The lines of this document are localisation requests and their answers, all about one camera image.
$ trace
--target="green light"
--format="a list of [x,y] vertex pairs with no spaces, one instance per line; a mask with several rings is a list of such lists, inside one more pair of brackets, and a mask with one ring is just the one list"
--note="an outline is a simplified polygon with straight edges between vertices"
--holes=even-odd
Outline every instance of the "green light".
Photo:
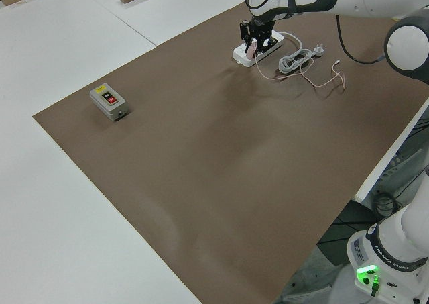
[[[356,276],[357,276],[357,279],[359,280],[359,282],[361,282],[362,284],[365,284],[364,282],[363,282],[363,279],[365,278],[365,277],[367,277],[367,275],[371,275],[371,274],[374,274],[375,272],[377,272],[379,269],[378,269],[378,266],[376,266],[376,265],[369,265],[369,266],[366,266],[366,267],[362,267],[362,268],[358,268],[357,270],[356,270]],[[374,279],[374,283],[378,283],[378,278],[377,279]]]

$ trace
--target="brown paper sheet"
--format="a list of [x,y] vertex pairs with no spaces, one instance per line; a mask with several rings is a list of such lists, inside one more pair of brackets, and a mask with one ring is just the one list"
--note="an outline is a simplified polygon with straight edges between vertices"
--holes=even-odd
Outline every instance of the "brown paper sheet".
[[[334,17],[277,23],[326,54],[308,76],[270,82],[232,60],[240,5],[34,116],[204,304],[266,304],[315,247],[428,96],[386,61],[341,52]],[[358,58],[391,21],[344,19]],[[290,41],[261,62],[270,76]],[[109,83],[132,112],[109,121],[88,92]]]

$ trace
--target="power strip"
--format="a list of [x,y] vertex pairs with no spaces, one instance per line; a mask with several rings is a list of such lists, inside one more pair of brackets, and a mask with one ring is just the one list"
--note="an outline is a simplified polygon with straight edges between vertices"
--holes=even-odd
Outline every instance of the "power strip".
[[[266,56],[271,54],[273,51],[277,50],[284,42],[284,37],[278,32],[273,30],[272,36],[277,40],[277,44],[275,44],[272,48],[264,52],[263,54],[259,53],[257,55],[257,61],[264,59]],[[245,53],[246,44],[242,44],[236,47],[233,51],[233,58],[237,61],[237,64],[242,64],[244,67],[252,67],[255,64],[254,58],[248,58]]]

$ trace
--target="yellow label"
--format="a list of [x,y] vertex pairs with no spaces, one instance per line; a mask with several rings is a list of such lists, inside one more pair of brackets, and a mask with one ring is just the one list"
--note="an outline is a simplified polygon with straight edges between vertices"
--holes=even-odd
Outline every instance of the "yellow label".
[[101,85],[99,88],[95,89],[95,92],[96,92],[96,93],[100,93],[101,91],[103,91],[103,90],[105,90],[105,89],[106,89],[106,86]]

